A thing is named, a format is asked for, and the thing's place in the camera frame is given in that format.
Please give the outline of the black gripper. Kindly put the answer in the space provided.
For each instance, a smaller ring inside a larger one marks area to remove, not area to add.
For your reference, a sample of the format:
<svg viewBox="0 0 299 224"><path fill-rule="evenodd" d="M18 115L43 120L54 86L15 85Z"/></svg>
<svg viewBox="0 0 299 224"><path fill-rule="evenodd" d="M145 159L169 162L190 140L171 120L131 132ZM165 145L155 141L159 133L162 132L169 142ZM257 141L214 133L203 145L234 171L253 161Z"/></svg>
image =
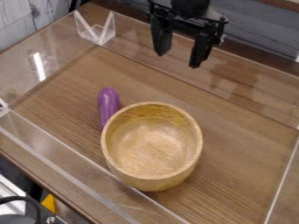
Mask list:
<svg viewBox="0 0 299 224"><path fill-rule="evenodd" d="M174 31L195 36L190 67L210 57L213 45L223 43L229 18L211 7L211 0L149 0L154 50L165 56L173 47Z"/></svg>

